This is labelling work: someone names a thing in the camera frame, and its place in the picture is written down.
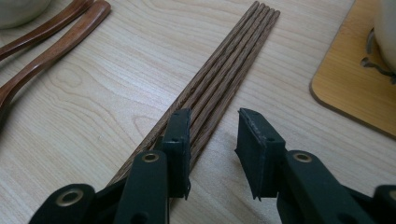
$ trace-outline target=brown chopstick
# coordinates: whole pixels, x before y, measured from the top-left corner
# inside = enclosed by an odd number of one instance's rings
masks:
[[[53,65],[58,59],[87,37],[110,12],[106,1],[96,1],[73,27],[55,44],[27,64],[15,77],[0,88],[0,118],[12,98],[32,77]]]
[[[0,48],[0,62],[9,55],[54,35],[86,11],[92,5],[92,2],[93,0],[73,0],[64,10],[49,21]]]
[[[278,12],[274,13],[274,10],[270,10],[269,7],[264,7],[264,4],[258,6],[258,3],[255,2],[252,5],[240,22],[237,23],[236,26],[239,28],[235,29],[235,26],[227,36],[232,37],[227,40],[228,44],[221,46],[222,51],[218,51],[219,48],[215,51],[213,55],[216,54],[218,55],[217,57],[212,55],[209,58],[208,62],[204,64],[196,75],[197,77],[177,97],[132,156],[116,173],[109,185],[127,176],[134,156],[138,152],[152,147],[155,140],[163,133],[170,115],[181,107],[190,107],[192,110],[191,121],[195,123],[191,126],[191,155],[193,157],[191,163],[196,161],[210,134],[214,132],[220,117],[228,103],[230,103],[240,82],[248,72],[248,68],[260,51],[263,40],[266,39],[263,36],[268,35],[271,30],[270,27],[272,28],[273,24],[275,24],[276,19],[273,15],[276,15],[277,19],[279,14]],[[223,77],[227,80],[225,83],[221,83]],[[230,84],[232,88],[224,91],[224,87]],[[210,134],[204,133],[203,130],[208,130]]]

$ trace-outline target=wooden table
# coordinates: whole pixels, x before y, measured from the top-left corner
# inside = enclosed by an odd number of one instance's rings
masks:
[[[4,45],[70,1],[0,31]],[[112,13],[82,44],[18,94],[0,135],[0,223],[26,223],[56,189],[102,189],[251,5],[250,0],[109,1]],[[279,223],[276,200],[253,201],[236,154],[237,110],[262,113],[288,149],[316,154],[344,185],[371,195],[396,182],[395,141],[319,105],[311,78],[352,0],[266,0],[281,11],[191,173],[172,223]],[[5,83],[62,30],[0,62]]]

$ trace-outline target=wooden spoon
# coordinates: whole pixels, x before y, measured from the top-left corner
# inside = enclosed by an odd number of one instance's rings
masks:
[[[58,15],[11,43],[0,48],[0,62],[21,49],[47,39],[64,28],[92,5],[93,0],[73,0]]]
[[[12,98],[32,77],[50,67],[58,59],[81,42],[108,15],[111,5],[106,1],[96,1],[90,9],[54,45],[26,65],[15,77],[0,88],[0,115]]]

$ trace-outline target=white cup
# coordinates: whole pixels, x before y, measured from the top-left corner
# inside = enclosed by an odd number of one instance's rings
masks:
[[[46,9],[50,0],[0,0],[0,29],[22,25]]]
[[[384,62],[396,73],[396,0],[380,0],[375,15],[375,40]]]

